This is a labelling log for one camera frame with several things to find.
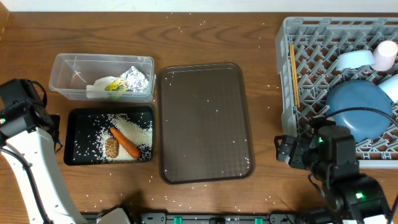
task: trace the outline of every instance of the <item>wooden table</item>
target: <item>wooden table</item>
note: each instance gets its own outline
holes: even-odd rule
[[[43,84],[49,94],[47,110],[61,116],[60,138],[65,141],[72,109],[109,104],[70,101],[48,89],[53,61],[59,53],[147,55],[154,58],[156,73],[172,65],[236,63],[244,73],[256,155],[256,170],[250,178],[207,186],[168,185],[159,177],[157,147],[150,162],[99,166],[66,166],[60,151],[57,160],[69,193],[82,212],[100,212],[122,202],[137,212],[308,211],[325,205],[324,200],[308,181],[308,171],[276,161],[273,143],[274,136],[282,132],[274,41],[287,16],[397,14],[11,13],[0,41],[0,83],[28,78]],[[380,181],[392,206],[398,172],[362,171]],[[27,223],[16,178],[3,157],[0,192],[0,223]]]

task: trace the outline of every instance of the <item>foil wrapper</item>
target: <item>foil wrapper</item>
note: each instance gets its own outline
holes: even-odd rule
[[[128,89],[134,93],[145,91],[149,85],[149,81],[145,75],[134,66],[124,72],[120,77],[126,79]]]

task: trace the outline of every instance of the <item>white wall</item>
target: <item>white wall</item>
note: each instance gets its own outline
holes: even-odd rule
[[[10,11],[398,12],[398,0],[0,0]]]

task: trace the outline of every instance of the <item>pink cup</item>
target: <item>pink cup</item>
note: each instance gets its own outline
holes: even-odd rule
[[[397,43],[391,40],[381,42],[373,52],[375,64],[372,65],[372,68],[377,71],[387,71],[394,65],[397,53]]]

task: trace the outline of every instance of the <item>plastic bin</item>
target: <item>plastic bin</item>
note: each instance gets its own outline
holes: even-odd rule
[[[398,42],[398,18],[288,17],[275,38],[277,69],[282,82],[283,134],[310,138],[311,116],[323,115],[328,92],[337,84],[354,79],[379,84],[398,74],[398,60],[386,71],[368,65],[336,71],[337,56],[354,50],[373,51],[383,40]],[[300,107],[294,106],[289,44],[294,44]],[[398,106],[392,105],[394,117]],[[361,168],[398,168],[398,129],[391,125],[374,141],[358,142]]]
[[[118,98],[87,98],[87,85],[92,85],[97,79],[113,76],[118,77],[135,66],[149,80],[149,86],[144,92],[105,91],[109,96]],[[131,103],[147,103],[154,98],[154,59],[143,56],[128,55],[96,55],[96,54],[58,54],[55,57],[51,72],[50,89],[61,93],[69,100],[90,101],[120,101]]]

